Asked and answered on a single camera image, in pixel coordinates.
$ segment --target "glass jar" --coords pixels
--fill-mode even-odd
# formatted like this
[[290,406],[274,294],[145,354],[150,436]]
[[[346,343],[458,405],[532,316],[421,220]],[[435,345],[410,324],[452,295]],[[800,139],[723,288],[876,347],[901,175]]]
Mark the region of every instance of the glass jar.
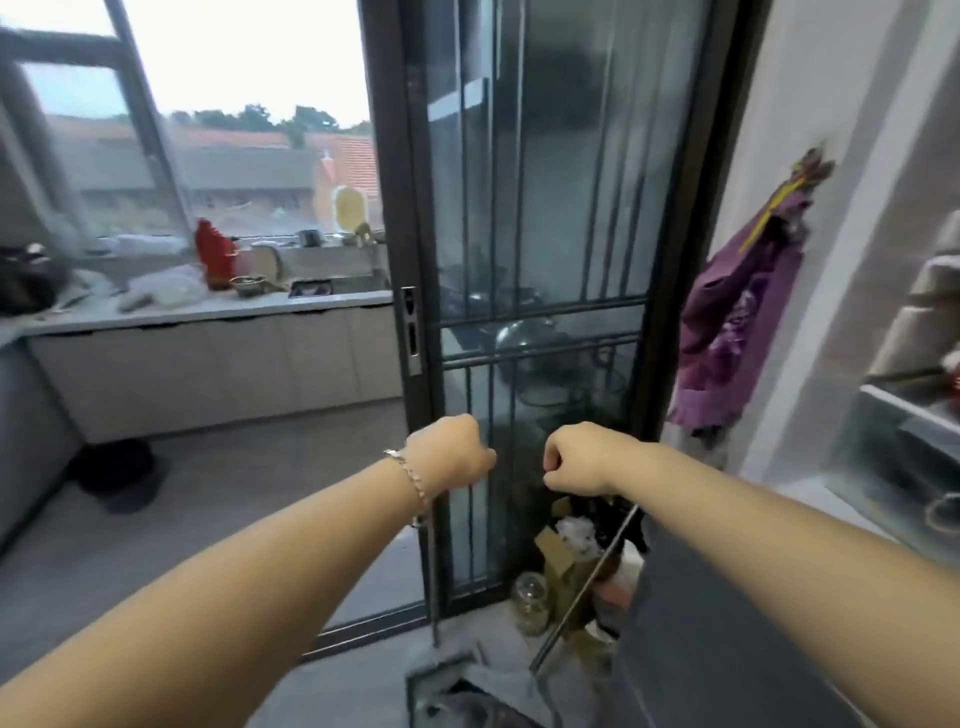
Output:
[[542,574],[525,571],[510,590],[516,628],[526,637],[536,637],[550,623],[550,588]]

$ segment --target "door handle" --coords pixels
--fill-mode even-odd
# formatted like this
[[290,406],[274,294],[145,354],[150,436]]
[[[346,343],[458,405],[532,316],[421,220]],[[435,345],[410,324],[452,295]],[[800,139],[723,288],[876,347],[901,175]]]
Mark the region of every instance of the door handle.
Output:
[[400,288],[400,303],[403,307],[403,347],[407,357],[407,372],[409,376],[418,376],[423,373],[423,359],[417,287],[407,285]]

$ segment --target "fist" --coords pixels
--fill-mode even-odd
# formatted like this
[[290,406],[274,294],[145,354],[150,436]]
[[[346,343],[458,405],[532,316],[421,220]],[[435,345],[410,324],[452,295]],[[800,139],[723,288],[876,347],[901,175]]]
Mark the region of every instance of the fist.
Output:
[[546,441],[543,482],[553,491],[577,496],[615,493],[621,466],[639,442],[594,423],[564,425]]
[[496,464],[496,453],[480,442],[480,425],[472,415],[443,417],[414,432],[403,455],[430,497],[483,480]]

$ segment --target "red container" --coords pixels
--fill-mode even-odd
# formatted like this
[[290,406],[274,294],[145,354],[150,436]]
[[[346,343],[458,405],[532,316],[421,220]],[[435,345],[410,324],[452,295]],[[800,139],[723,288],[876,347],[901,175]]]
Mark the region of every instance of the red container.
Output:
[[197,255],[206,269],[206,285],[211,291],[230,288],[234,277],[237,247],[233,241],[213,227],[209,220],[201,219],[194,236]]

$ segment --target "black door frame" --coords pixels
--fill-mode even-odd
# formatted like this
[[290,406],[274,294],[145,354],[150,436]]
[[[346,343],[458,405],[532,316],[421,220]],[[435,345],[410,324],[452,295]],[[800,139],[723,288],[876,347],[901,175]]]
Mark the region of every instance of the black door frame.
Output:
[[[412,288],[419,328],[420,371],[401,354],[407,424],[419,429],[444,414],[440,329],[423,325],[424,312],[439,321],[439,288],[423,285],[437,280],[433,222],[430,148],[426,119],[426,84],[420,4],[415,0],[358,0],[367,61],[374,140],[380,172],[383,217],[390,232],[391,278],[397,340],[409,341],[409,314],[402,289]],[[685,293],[702,262],[713,229],[719,192],[723,188],[733,143],[746,102],[756,53],[771,0],[713,0],[684,130],[676,173],[664,214],[660,243],[647,296],[643,330],[636,353],[628,399],[629,430],[656,440],[669,402],[675,368],[680,309]],[[404,255],[417,250],[419,255]],[[434,503],[441,562],[439,585],[430,585],[425,554],[428,544],[420,530],[424,593],[439,587],[452,593],[448,502]],[[490,584],[468,595],[440,599],[441,619],[493,603],[506,596],[505,584]],[[429,605],[419,603],[344,624],[320,635],[303,656],[316,660],[361,644],[374,642],[427,623]]]

